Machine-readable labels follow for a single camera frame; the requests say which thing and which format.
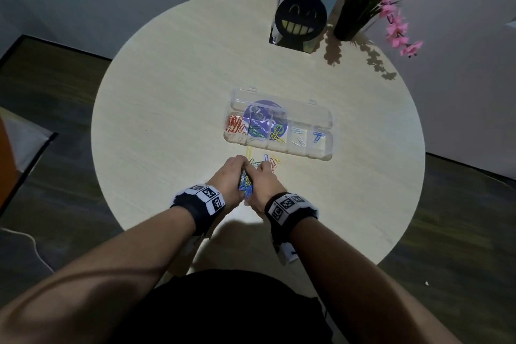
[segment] wristband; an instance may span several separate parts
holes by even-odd
[[[172,199],[171,208],[178,206],[189,211],[196,224],[193,235],[204,235],[224,205],[224,198],[216,188],[198,184],[178,192]]]
[[[288,236],[300,220],[319,217],[319,210],[304,197],[294,193],[279,193],[271,197],[265,206],[265,214],[271,222],[273,241],[277,245],[288,242]]]

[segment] left hand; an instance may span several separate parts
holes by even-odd
[[[206,183],[216,187],[216,189],[222,193],[226,203],[224,213],[231,212],[246,197],[244,191],[238,190],[242,167],[245,162],[246,157],[242,155],[228,158],[219,171]]]

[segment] dark floor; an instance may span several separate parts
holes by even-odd
[[[55,268],[121,231],[90,148],[95,94],[108,65],[26,38],[0,67],[0,106],[59,132],[0,226],[33,235]],[[414,219],[380,267],[464,343],[516,342],[516,191],[427,155]],[[28,239],[0,232],[0,305],[47,275]]]

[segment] round table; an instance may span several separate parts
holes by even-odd
[[[378,263],[403,235],[421,193],[425,147],[416,107],[396,69],[365,37],[341,44],[328,30],[312,54],[269,44],[276,5],[191,0],[126,42],[94,106],[100,187],[128,229],[167,208],[175,192],[209,179],[228,157],[246,154],[245,146],[223,137],[233,88],[315,100],[331,109],[339,131],[332,159],[274,153],[281,161],[277,175],[319,208],[322,223]],[[251,155],[264,152],[253,148]],[[275,264],[271,246],[253,249],[261,242],[253,226],[263,224],[249,207],[241,204],[224,222],[218,240],[205,241],[214,244],[205,261],[224,265],[219,260],[252,249],[255,255],[239,262],[245,269],[262,270],[248,266],[257,254],[262,265]]]

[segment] black vase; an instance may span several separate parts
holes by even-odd
[[[333,35],[341,41],[351,41],[369,21],[360,19],[361,12],[360,9],[348,8],[344,3],[339,20],[333,29]]]

